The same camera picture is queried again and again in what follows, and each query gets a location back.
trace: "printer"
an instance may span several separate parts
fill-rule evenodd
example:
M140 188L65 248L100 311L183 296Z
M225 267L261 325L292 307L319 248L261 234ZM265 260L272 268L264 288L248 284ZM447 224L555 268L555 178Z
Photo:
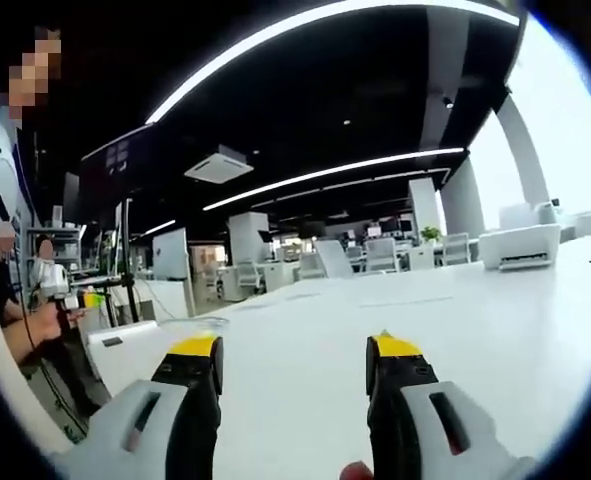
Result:
M555 263L562 227L558 224L485 233L479 237L479 256L486 270L516 270Z

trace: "office chair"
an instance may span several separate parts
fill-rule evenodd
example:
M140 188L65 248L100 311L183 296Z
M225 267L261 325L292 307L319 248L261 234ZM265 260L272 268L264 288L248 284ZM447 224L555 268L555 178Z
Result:
M317 252L302 252L299 256L299 279L326 278L326 270Z
M338 240L315 240L313 246L328 278L353 276L353 267Z
M353 271L361 272L363 264L362 247L348 247L346 249L346 256L353 267Z
M470 263L471 252L468 248L468 233L455 233L442 238L444 245L444 265L459 265Z
M204 281L206 282L206 287L212 288L217 283L217 262L210 262L204 265Z
M257 265L252 260L242 260L235 265L237 271L237 286L240 288L252 288L257 292L262 284L262 276Z
M376 238L366 241L366 271L399 272L394 238Z

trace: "computer monitor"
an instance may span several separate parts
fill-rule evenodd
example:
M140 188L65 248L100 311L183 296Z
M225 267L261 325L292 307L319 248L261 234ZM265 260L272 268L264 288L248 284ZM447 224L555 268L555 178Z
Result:
M64 177L62 220L65 222L83 223L80 221L79 176L70 172L67 172Z
M390 217L380 222L380 226L382 227L382 232L397 232L400 230L399 223L399 218Z
M132 191L150 182L151 170L160 168L153 159L155 130L151 125L140 127L82 158L76 223L114 212Z
M266 230L258 230L259 236L262 237L262 242L264 243L273 243L273 236L270 232Z
M371 225L368 227L369 237L380 237L382 235L382 227L379 225Z
M326 224L324 222L304 222L299 227L299 238L313 238L326 236Z

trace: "white table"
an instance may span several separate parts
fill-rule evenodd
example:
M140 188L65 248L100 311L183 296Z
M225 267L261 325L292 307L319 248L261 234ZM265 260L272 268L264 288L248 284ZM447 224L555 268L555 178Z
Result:
M481 263L319 279L227 307L207 321L144 326L91 345L109 392L150 378L174 342L200 329L225 344L214 478L337 478L372 465L365 345L387 329L416 343L441 380L495 419L514 455L541 458L591 386L591 238L560 246L546 270Z

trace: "potted plant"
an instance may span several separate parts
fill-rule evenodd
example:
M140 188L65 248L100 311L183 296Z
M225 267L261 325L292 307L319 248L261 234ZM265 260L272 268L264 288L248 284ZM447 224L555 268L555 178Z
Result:
M421 235L425 243L435 244L439 237L442 236L442 233L437 227L426 227L421 231Z

